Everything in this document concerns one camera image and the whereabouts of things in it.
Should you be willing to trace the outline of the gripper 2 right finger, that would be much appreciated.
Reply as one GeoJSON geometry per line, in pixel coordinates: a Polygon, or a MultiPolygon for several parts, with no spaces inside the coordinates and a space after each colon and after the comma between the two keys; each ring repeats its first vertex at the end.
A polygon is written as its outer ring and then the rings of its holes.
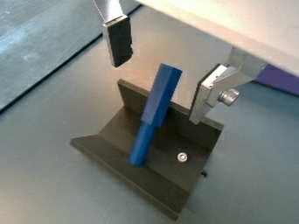
{"type": "Polygon", "coordinates": [[[257,56],[234,47],[229,64],[218,64],[201,79],[191,103],[190,120],[199,123],[218,102],[229,107],[239,97],[235,87],[251,82],[267,63],[257,56]]]}

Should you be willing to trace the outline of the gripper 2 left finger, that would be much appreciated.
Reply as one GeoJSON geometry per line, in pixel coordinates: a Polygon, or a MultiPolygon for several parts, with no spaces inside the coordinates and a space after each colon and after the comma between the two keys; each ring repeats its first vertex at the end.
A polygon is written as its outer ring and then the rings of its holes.
{"type": "Polygon", "coordinates": [[[133,57],[131,21],[119,0],[94,0],[103,19],[103,36],[107,40],[111,64],[121,67],[133,57]]]}

